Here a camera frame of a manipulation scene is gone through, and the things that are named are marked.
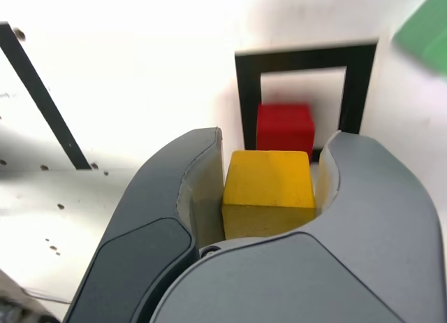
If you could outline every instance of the black square outline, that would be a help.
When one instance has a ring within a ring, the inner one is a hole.
[[[256,149],[256,122],[261,102],[261,74],[279,71],[346,67],[338,129],[359,134],[377,41],[361,45],[292,51],[236,53],[242,131],[246,150]],[[321,149],[314,148],[317,162]]]

